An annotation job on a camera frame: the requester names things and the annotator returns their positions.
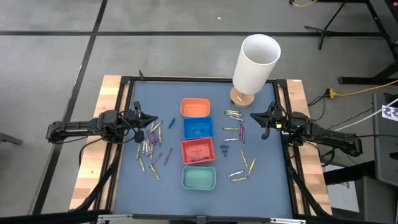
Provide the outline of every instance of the blue table mat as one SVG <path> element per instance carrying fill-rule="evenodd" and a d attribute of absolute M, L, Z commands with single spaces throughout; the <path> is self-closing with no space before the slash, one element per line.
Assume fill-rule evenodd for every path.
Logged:
<path fill-rule="evenodd" d="M 155 165 L 160 180 L 149 169 L 150 159 L 143 156 L 146 168 L 143 174 L 136 160 L 138 144 L 131 141 L 124 146 L 119 171 L 114 214 L 145 215 L 204 215 L 217 217 L 292 218 L 292 206 L 284 163 L 280 132 L 272 129 L 267 140 L 261 139 L 263 129 L 250 118 L 250 113 L 262 113 L 275 101 L 274 87 L 266 83 L 256 94 L 254 103 L 245 109 L 237 109 L 230 103 L 232 83 L 197 82 L 134 82 L 132 101 L 139 101 L 143 113 L 158 116 L 162 125 L 162 146 L 155 146 L 154 157 L 163 156 Z M 216 169 L 216 186 L 213 190 L 188 190 L 181 183 L 184 167 L 181 153 L 183 141 L 183 116 L 180 103 L 183 98 L 210 100 L 210 116 L 213 118 L 215 161 L 195 166 L 212 166 Z M 224 110 L 240 110 L 244 115 L 246 143 L 223 142 L 237 138 L 237 131 L 225 131 L 222 127 L 238 127 L 238 122 L 224 115 Z M 171 120 L 174 125 L 168 129 Z M 227 156 L 220 146 L 229 146 Z M 173 148 L 166 166 L 164 160 Z M 248 180 L 230 182 L 228 174 L 245 169 L 240 149 L 250 166 L 256 164 Z"/>

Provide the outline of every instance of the yellow cable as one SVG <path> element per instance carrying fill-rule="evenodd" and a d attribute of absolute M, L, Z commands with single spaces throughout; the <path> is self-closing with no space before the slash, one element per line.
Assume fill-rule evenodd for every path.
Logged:
<path fill-rule="evenodd" d="M 315 2 L 317 2 L 317 1 L 318 1 L 318 0 L 313 0 L 312 2 L 307 3 L 307 4 L 304 4 L 304 5 L 299 5 L 299 4 L 296 4 L 296 3 L 294 3 L 294 2 L 292 1 L 292 4 L 295 5 L 295 6 L 297 6 L 297 7 L 307 7 L 307 6 L 309 6 L 309 5 L 311 5 L 312 3 L 315 3 Z"/>
<path fill-rule="evenodd" d="M 363 93 L 363 92 L 366 92 L 366 91 L 369 91 L 369 90 L 375 90 L 375 89 L 378 89 L 378 88 L 383 88 L 383 87 L 392 85 L 392 84 L 394 84 L 396 82 L 398 82 L 398 80 L 395 80 L 393 82 L 387 83 L 385 85 L 376 86 L 376 87 L 368 88 L 368 89 L 365 89 L 365 90 L 356 91 L 356 92 L 353 92 L 353 93 L 339 94 L 339 93 L 333 92 L 333 90 L 331 90 L 330 93 L 333 96 L 352 96 L 352 95 L 355 95 L 355 94 L 358 94 L 358 93 Z"/>

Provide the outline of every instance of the concrete floor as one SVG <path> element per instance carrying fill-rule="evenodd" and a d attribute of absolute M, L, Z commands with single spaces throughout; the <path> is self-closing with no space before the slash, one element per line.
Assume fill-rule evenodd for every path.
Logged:
<path fill-rule="evenodd" d="M 304 25 L 323 27 L 337 3 L 292 7 L 288 0 L 115 0 L 109 1 L 100 30 L 233 30 L 299 31 Z M 384 1 L 372 1 L 380 20 L 398 38 L 395 20 Z M 0 3 L 0 30 L 91 31 L 100 0 Z M 375 32 L 365 5 L 347 4 L 331 30 Z M 244 37 L 98 37 L 85 73 L 72 120 L 93 115 L 103 75 L 232 77 Z M 368 86 L 339 85 L 337 77 L 371 77 L 392 63 L 380 38 L 318 39 L 276 37 L 282 56 L 271 78 L 303 80 L 307 100 L 326 88 L 347 93 Z M 0 144 L 0 216 L 24 215 L 44 171 L 51 144 L 44 138 L 47 125 L 60 120 L 78 74 L 88 37 L 0 36 L 0 131 L 24 140 L 23 145 Z M 396 92 L 397 87 L 380 91 Z M 371 93 L 326 101 L 318 123 L 324 127 L 371 106 Z M 319 117 L 322 103 L 310 108 Z M 371 134 L 368 120 L 345 131 Z M 78 173 L 78 151 L 84 142 L 65 145 L 43 212 L 68 209 Z M 363 139 L 364 154 L 356 162 L 374 159 L 373 140 Z M 341 153 L 336 162 L 352 165 Z"/>

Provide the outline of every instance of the red bowl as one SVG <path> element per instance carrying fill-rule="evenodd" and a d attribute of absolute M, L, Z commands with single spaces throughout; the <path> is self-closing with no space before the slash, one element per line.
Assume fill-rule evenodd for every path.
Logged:
<path fill-rule="evenodd" d="M 213 141 L 211 138 L 194 139 L 181 142 L 182 162 L 185 165 L 213 161 Z"/>

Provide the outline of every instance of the green bowl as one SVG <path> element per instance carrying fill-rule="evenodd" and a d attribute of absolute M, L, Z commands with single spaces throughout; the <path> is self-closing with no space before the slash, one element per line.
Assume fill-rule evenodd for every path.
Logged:
<path fill-rule="evenodd" d="M 216 186 L 216 170 L 213 167 L 185 166 L 181 183 L 186 189 L 211 190 Z"/>

